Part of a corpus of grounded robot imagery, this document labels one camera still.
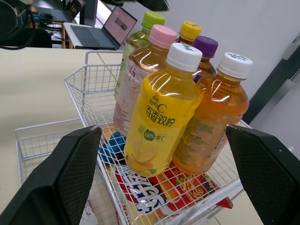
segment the red package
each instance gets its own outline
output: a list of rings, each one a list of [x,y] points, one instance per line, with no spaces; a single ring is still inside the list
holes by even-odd
[[[187,174],[173,163],[156,177],[139,176],[126,165],[117,166],[115,175],[127,200],[138,212],[156,212],[159,218],[180,214],[218,188],[207,174]],[[217,205],[230,209],[233,206],[228,198]]]

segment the green bottle cap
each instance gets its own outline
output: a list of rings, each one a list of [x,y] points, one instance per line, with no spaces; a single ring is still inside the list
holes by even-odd
[[[142,26],[151,30],[155,24],[164,25],[165,16],[152,11],[147,11],[142,21]]]

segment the white bottle cap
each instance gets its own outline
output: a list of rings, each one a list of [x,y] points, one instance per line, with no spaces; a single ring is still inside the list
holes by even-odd
[[[202,58],[202,52],[192,46],[173,43],[166,62],[177,69],[196,72]]]
[[[226,52],[217,69],[234,78],[246,79],[252,64],[252,60],[242,55]]]

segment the bottle cap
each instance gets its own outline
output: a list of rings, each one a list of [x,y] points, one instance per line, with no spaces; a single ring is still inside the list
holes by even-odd
[[[183,22],[179,34],[188,39],[195,40],[199,36],[202,28],[197,23],[185,21]]]
[[[152,27],[148,40],[158,47],[169,49],[176,41],[177,33],[171,28],[155,24]]]
[[[252,60],[245,56],[226,52],[217,69],[226,75],[238,79],[246,79],[252,68],[252,64]]]
[[[213,58],[218,48],[218,43],[209,37],[198,36],[193,47],[200,50],[203,54],[203,57]]]
[[[147,11],[142,21],[142,26],[151,30],[154,24],[164,25],[165,16],[152,11]]]
[[[195,72],[202,58],[202,52],[198,49],[182,44],[172,44],[166,62],[177,69]]]

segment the orange juice bottle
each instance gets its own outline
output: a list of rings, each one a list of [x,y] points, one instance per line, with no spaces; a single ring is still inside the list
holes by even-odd
[[[125,43],[125,49],[123,53],[123,58],[121,62],[121,68],[120,68],[120,73],[118,77],[118,81],[116,84],[116,89],[115,89],[115,99],[118,98],[119,91],[120,91],[120,86],[122,83],[122,78],[123,74],[125,72],[125,67],[129,58],[129,55],[131,52],[133,52],[135,49],[140,48],[140,47],[146,47],[149,45],[149,34],[150,31],[155,24],[160,24],[164,25],[165,23],[165,16],[152,12],[152,11],[147,11],[144,15],[144,19],[142,21],[142,30],[132,34],[129,36]]]
[[[197,23],[185,21],[181,26],[179,38],[176,42],[192,46],[196,37],[199,36],[201,30],[201,26],[199,26]]]
[[[135,104],[125,144],[125,160],[135,173],[153,177],[161,174],[195,113],[201,96],[192,79],[201,51],[174,43],[166,69],[147,76]]]
[[[167,67],[165,60],[176,36],[172,29],[156,24],[149,35],[149,46],[136,49],[129,55],[113,115],[115,128],[123,136],[127,136],[143,79]]]
[[[218,74],[199,80],[199,107],[184,132],[173,157],[181,170],[201,174],[210,169],[221,151],[227,124],[239,122],[249,106],[240,85],[252,67],[242,55],[225,53]]]
[[[199,49],[203,54],[198,71],[193,75],[194,81],[197,82],[202,77],[217,75],[215,68],[210,63],[210,59],[215,56],[218,42],[209,37],[198,36],[193,47]]]

